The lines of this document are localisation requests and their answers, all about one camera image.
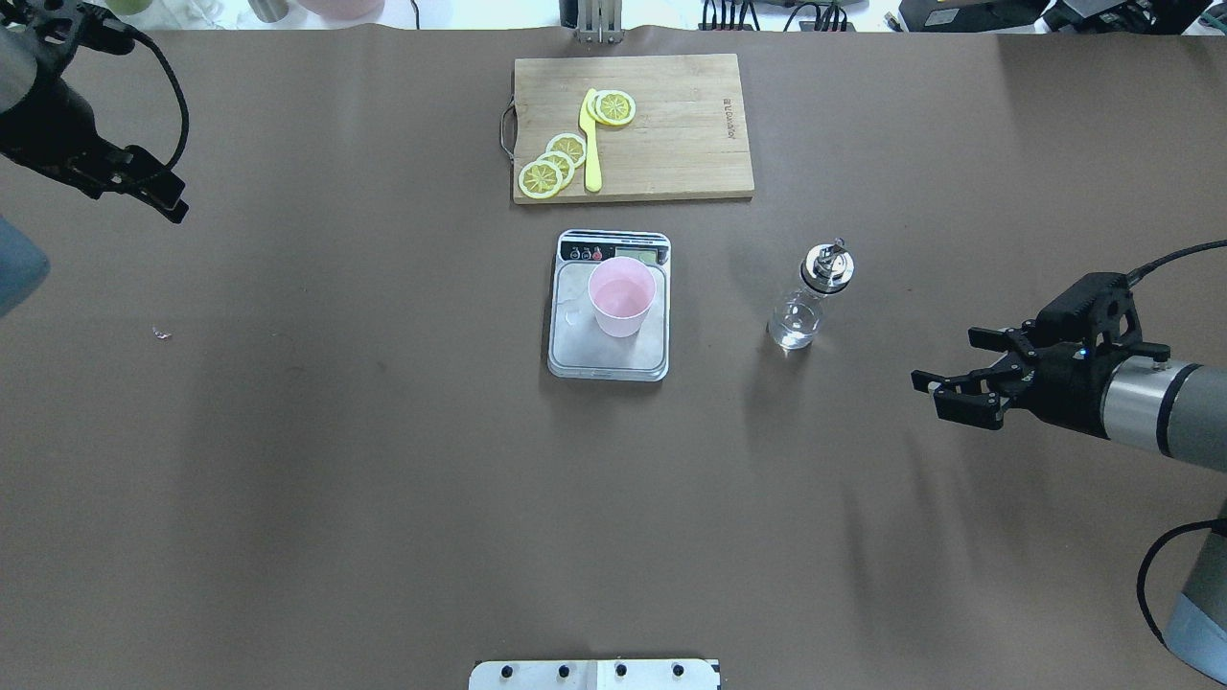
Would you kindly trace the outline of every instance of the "cutting board handle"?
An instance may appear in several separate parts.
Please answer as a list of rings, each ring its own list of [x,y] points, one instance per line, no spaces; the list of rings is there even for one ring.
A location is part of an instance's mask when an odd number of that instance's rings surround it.
[[[507,104],[507,109],[503,110],[503,117],[498,119],[498,145],[503,147],[503,152],[507,153],[507,160],[515,162],[515,153],[512,149],[515,147],[515,139],[519,136],[520,122],[517,118],[512,118],[515,122],[515,128],[512,130],[512,142],[507,142],[507,115],[515,114],[515,95],[512,95],[510,103]]]

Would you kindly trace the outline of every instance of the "metal bottle cap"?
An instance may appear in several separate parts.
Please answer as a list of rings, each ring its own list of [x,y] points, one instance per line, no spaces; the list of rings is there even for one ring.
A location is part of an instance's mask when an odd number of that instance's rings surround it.
[[[818,244],[810,249],[801,263],[801,279],[823,295],[834,295],[852,281],[852,254],[844,249],[844,241],[837,237],[833,244]]]

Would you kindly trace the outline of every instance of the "wooden cutting board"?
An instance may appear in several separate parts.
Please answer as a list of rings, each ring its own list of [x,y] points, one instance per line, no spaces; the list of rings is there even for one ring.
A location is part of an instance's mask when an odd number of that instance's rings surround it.
[[[637,104],[631,124],[598,125],[599,193],[584,189],[584,171],[557,196],[529,199],[520,168],[556,134],[579,129],[589,88],[622,90]],[[517,204],[655,201],[748,198],[755,193],[737,56],[656,55],[515,60]]]

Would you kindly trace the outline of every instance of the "metal clamp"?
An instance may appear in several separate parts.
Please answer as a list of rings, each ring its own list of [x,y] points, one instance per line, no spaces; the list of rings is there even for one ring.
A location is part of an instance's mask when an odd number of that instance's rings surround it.
[[[512,96],[512,101],[507,104],[507,109],[503,110],[503,117],[498,120],[498,145],[503,147],[503,152],[507,153],[507,160],[515,162],[515,153],[512,152],[510,147],[507,145],[507,115],[515,113],[515,96]],[[512,139],[512,146],[515,146],[515,139],[519,138],[519,119],[515,120],[515,136]]]
[[[579,0],[575,41],[580,43],[621,43],[622,0]]]

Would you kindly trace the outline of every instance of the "lemon slice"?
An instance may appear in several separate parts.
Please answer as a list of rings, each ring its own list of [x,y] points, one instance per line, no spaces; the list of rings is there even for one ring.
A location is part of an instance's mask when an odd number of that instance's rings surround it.
[[[599,91],[593,98],[593,117],[610,126],[629,124],[634,119],[634,98],[626,91]]]
[[[548,199],[562,189],[563,177],[550,161],[533,161],[520,171],[520,192],[529,199]]]
[[[575,165],[571,162],[571,156],[563,153],[562,151],[546,151],[537,156],[539,161],[550,161],[551,163],[558,166],[562,172],[562,187],[558,190],[563,190],[571,184],[571,179],[575,177]]]
[[[571,165],[574,167],[582,166],[584,158],[588,157],[588,145],[584,142],[584,138],[578,134],[571,134],[564,131],[558,136],[550,140],[550,144],[545,145],[546,151],[562,151],[568,157],[571,157]]]

